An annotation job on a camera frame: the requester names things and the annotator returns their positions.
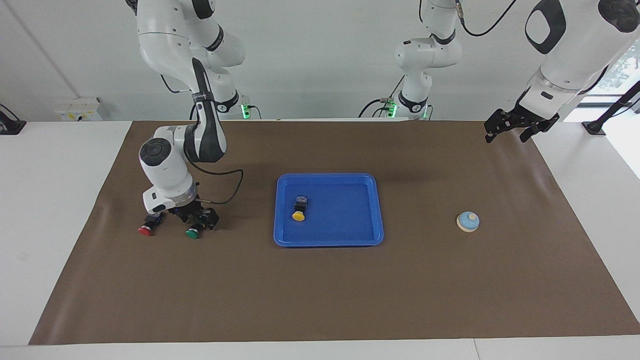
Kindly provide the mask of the black table clamp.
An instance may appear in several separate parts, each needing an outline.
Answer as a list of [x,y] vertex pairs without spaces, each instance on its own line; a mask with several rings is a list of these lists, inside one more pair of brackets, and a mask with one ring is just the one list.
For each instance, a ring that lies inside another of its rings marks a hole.
[[26,124],[9,107],[0,103],[0,135],[18,135]]

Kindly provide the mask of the brown table mat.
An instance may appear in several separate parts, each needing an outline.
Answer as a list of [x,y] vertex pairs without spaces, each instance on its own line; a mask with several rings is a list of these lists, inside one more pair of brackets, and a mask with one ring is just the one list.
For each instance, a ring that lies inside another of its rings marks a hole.
[[[484,139],[480,121],[228,121],[222,169],[239,194],[201,239],[169,216],[142,225],[150,187],[130,126],[32,345],[638,335],[532,141]],[[384,238],[373,247],[274,242],[286,173],[369,173]],[[457,226],[471,211],[474,232]]]

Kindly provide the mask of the light blue call bell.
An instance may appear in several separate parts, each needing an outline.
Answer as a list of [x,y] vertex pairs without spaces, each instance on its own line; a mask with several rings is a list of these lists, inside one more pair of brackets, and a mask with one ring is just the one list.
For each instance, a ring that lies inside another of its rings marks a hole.
[[455,223],[460,230],[472,233],[480,227],[480,217],[475,212],[466,210],[457,215]]

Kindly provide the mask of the green push button switch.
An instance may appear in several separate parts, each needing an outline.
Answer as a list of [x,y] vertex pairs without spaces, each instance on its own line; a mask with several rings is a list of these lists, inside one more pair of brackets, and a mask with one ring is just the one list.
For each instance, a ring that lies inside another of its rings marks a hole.
[[208,228],[205,220],[203,216],[190,217],[187,220],[189,228],[185,231],[186,236],[190,239],[199,239],[202,232]]

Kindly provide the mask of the red push button switch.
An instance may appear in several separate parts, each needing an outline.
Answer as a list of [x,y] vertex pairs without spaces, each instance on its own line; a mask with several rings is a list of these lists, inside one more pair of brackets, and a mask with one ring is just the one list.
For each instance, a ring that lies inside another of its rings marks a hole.
[[144,219],[144,224],[138,228],[138,232],[146,237],[151,237],[154,234],[155,229],[162,224],[164,219],[164,212],[147,214]]

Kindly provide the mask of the white wall socket box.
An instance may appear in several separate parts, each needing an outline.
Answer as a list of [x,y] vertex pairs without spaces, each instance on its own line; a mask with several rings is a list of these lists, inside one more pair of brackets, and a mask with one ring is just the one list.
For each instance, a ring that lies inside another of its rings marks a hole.
[[103,107],[98,97],[82,96],[67,102],[57,101],[54,114],[58,121],[65,122],[101,122]]

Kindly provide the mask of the bright window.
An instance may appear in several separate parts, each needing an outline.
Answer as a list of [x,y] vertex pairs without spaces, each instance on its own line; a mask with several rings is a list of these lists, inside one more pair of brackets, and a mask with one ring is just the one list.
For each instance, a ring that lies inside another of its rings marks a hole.
[[594,89],[583,98],[584,103],[612,103],[640,80],[640,38],[614,63]]

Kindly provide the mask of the blue plastic tray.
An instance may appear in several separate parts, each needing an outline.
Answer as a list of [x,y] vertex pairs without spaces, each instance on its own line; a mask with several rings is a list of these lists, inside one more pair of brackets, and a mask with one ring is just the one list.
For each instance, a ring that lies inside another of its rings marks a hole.
[[[291,215],[308,198],[304,221]],[[368,173],[288,173],[276,183],[273,239],[282,248],[362,248],[384,239],[377,182]]]

